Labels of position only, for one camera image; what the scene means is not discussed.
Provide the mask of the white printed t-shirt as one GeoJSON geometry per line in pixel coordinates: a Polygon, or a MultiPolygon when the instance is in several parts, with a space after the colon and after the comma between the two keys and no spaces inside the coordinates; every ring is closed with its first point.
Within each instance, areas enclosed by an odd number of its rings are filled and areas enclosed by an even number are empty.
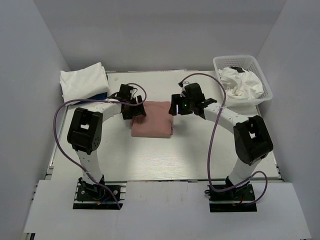
{"type": "Polygon", "coordinates": [[[219,69],[218,75],[229,100],[254,100],[264,93],[261,80],[252,71],[230,66],[219,69]]]}

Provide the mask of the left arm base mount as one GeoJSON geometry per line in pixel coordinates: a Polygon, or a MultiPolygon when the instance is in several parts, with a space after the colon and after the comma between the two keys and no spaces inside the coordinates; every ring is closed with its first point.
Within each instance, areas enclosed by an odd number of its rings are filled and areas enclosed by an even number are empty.
{"type": "Polygon", "coordinates": [[[73,210],[120,210],[123,206],[126,194],[126,183],[104,182],[116,198],[118,207],[112,194],[105,188],[96,184],[86,183],[81,177],[78,179],[73,210]]]}

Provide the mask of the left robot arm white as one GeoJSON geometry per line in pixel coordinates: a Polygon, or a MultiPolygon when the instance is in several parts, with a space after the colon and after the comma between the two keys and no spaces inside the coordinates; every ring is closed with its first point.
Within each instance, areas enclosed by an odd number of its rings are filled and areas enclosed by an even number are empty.
{"type": "Polygon", "coordinates": [[[123,120],[132,120],[146,116],[145,97],[135,96],[139,85],[122,84],[118,92],[105,100],[98,100],[89,108],[78,107],[67,134],[67,142],[75,150],[83,172],[82,180],[90,184],[88,193],[99,200],[105,196],[104,175],[99,166],[98,147],[102,141],[103,123],[108,119],[122,115],[123,120]]]}

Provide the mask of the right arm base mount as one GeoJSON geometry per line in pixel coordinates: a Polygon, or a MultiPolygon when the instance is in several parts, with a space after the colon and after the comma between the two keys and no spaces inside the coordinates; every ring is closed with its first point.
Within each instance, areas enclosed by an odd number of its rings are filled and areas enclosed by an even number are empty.
{"type": "Polygon", "coordinates": [[[209,198],[211,213],[252,213],[257,212],[253,186],[250,182],[229,191],[216,192],[210,186],[204,191],[209,198]]]}

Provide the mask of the pink printed t-shirt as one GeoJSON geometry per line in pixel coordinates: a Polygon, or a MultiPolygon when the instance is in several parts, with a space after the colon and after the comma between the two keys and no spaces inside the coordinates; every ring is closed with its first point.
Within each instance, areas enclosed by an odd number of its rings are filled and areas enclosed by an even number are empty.
{"type": "Polygon", "coordinates": [[[131,120],[131,136],[136,138],[169,139],[173,134],[173,116],[169,114],[169,101],[146,101],[146,116],[139,115],[131,120]]]}

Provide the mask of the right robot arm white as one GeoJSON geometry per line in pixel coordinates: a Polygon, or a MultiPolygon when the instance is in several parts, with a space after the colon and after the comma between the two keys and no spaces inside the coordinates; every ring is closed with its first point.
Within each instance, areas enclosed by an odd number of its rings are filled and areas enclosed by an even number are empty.
{"type": "Polygon", "coordinates": [[[205,98],[198,83],[180,83],[180,94],[171,96],[168,113],[172,116],[194,114],[204,120],[214,122],[214,129],[221,126],[234,136],[237,161],[225,180],[222,189],[213,188],[217,193],[236,200],[244,193],[244,185],[254,176],[257,165],[274,149],[263,118],[259,115],[248,117],[239,114],[213,98],[205,98]]]}

